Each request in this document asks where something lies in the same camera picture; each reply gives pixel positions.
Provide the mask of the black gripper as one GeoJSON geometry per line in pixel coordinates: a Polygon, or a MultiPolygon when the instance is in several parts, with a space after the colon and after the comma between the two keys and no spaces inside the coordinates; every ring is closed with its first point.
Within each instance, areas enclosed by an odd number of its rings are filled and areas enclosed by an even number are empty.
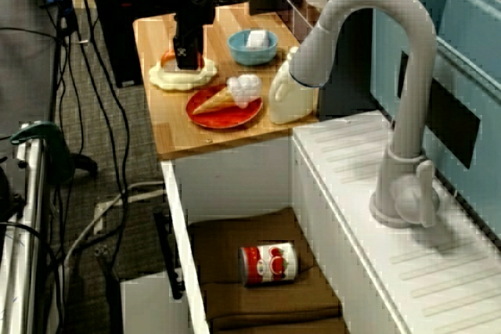
{"type": "Polygon", "coordinates": [[[199,49],[203,26],[214,22],[213,0],[175,0],[174,51],[181,70],[201,70],[204,58],[199,49]]]}

